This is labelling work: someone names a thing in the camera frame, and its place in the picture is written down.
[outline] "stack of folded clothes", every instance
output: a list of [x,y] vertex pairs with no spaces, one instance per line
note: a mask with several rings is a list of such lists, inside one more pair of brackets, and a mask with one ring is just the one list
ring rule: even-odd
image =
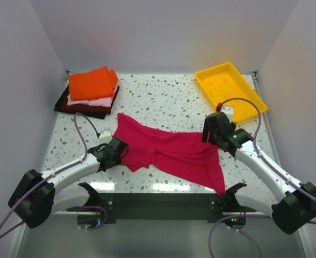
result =
[[69,85],[56,102],[55,111],[104,119],[111,113],[119,92],[119,80],[114,70],[106,66],[83,74],[70,75]]

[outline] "metal bracket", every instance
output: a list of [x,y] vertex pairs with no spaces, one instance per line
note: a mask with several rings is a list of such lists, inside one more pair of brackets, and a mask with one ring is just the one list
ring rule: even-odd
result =
[[219,198],[219,196],[209,198],[209,206],[211,212],[222,212],[222,206],[219,205],[219,200],[217,200],[217,198]]
[[235,194],[239,189],[241,189],[242,187],[246,187],[247,185],[244,184],[244,183],[238,183],[238,184],[235,184],[233,186],[231,186],[230,188],[228,188],[226,190],[226,194],[227,195],[233,195]]
[[101,206],[106,209],[107,211],[112,211],[114,208],[114,196],[102,195],[101,193],[98,194],[101,196]]
[[70,75],[70,73],[72,72],[73,70],[65,70],[66,72],[66,81],[68,81],[68,76]]
[[250,72],[249,72],[249,75],[251,75],[251,77],[253,78],[253,80],[256,80],[256,78],[257,78],[257,73],[258,73],[258,71],[250,71]]

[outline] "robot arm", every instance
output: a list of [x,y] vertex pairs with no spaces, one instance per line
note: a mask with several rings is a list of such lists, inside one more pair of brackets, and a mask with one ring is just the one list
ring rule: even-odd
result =
[[[101,134],[101,141],[106,139]],[[29,228],[35,228],[41,225],[51,214],[51,212],[63,211],[70,207],[83,206],[90,197],[88,192],[61,192],[67,186],[74,182],[99,171],[106,171],[121,163],[121,153],[128,148],[127,144],[118,138],[112,138],[106,144],[100,144],[90,148],[86,158],[82,161],[82,156],[78,159],[62,165],[59,168],[38,173],[34,169],[28,171],[19,182],[14,193],[9,199],[9,207],[27,193],[34,185],[46,180],[39,188],[31,193],[15,209],[15,213],[27,224]]]
[[[259,146],[259,153],[255,150],[253,137],[243,129],[235,130],[236,124],[231,123],[232,114],[228,107],[206,117],[203,142],[218,145],[224,152],[229,152],[234,158],[247,165],[270,189],[276,200],[268,200],[264,196],[256,195],[247,188],[236,191],[235,199],[238,204],[251,207],[273,218],[276,225],[285,233],[292,234],[316,217],[316,203],[296,190],[290,183],[299,186],[316,198],[316,187],[312,183],[302,182],[270,159]],[[261,156],[285,177],[275,173]]]

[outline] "light pink folded cloth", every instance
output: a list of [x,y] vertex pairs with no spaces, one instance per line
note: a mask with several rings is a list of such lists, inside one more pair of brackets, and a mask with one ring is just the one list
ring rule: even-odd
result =
[[[119,82],[116,84],[115,91],[117,91],[118,86],[119,86]],[[71,94],[67,96],[68,106],[82,104],[82,105],[88,105],[88,106],[103,106],[105,108],[110,108],[112,101],[113,101],[113,97],[92,99],[90,101],[74,101],[71,99]]]

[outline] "red cap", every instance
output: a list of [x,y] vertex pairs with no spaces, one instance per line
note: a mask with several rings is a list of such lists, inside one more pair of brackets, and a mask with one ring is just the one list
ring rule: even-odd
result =
[[219,112],[221,109],[222,109],[222,103],[220,102],[220,103],[217,105],[217,111]]

